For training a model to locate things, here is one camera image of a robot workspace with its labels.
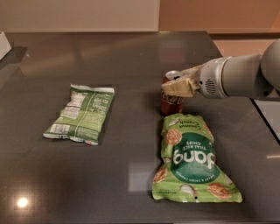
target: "can lid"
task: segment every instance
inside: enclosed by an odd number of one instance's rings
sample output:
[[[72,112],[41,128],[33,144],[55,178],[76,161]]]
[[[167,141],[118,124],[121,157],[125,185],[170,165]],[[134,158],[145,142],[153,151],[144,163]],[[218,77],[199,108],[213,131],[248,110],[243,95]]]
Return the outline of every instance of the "can lid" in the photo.
[[[172,70],[165,74],[165,77],[170,80],[176,80],[177,78],[181,77],[183,74],[180,71]]]

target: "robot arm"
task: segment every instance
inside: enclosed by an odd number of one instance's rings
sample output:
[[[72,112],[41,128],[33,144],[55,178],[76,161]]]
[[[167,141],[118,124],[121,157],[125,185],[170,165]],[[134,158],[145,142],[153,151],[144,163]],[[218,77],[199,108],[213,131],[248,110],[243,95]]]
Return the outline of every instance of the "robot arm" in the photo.
[[[192,97],[199,91],[206,98],[214,99],[245,96],[280,101],[280,39],[263,55],[212,59],[201,66],[167,75],[180,76],[163,84],[167,95]]]

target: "red can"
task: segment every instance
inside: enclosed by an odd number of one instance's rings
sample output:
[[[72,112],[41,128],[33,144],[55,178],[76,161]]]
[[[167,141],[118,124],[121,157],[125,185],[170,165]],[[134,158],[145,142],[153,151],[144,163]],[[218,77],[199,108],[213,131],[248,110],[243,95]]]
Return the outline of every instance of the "red can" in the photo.
[[[167,81],[175,80],[181,76],[181,72],[170,71],[168,72],[164,79],[163,83]],[[161,112],[165,116],[173,115],[176,113],[181,113],[183,110],[184,98],[176,95],[167,95],[161,90]]]

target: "tabletop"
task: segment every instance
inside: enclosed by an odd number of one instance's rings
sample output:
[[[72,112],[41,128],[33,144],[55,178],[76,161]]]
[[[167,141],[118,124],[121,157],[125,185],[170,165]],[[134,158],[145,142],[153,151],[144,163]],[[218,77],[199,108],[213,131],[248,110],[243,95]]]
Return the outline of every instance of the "tabletop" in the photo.
[[[217,165],[242,203],[154,200],[160,159],[161,82],[170,70],[221,57],[203,31],[7,33],[0,62],[0,222],[187,223],[280,221],[280,148],[252,101],[196,94],[183,113],[204,117]],[[90,146],[43,138],[69,102],[70,85],[113,87]],[[25,208],[17,206],[26,197]]]

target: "snack bag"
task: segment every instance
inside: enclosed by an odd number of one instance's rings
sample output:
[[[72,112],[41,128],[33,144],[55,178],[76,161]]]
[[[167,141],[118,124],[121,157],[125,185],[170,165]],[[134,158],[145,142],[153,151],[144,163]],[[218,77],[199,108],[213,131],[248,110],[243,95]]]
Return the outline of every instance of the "snack bag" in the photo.
[[[43,136],[97,145],[114,94],[112,87],[71,85],[71,101]]]
[[[160,167],[152,183],[155,200],[242,202],[233,181],[216,165],[214,138],[201,116],[164,119]]]

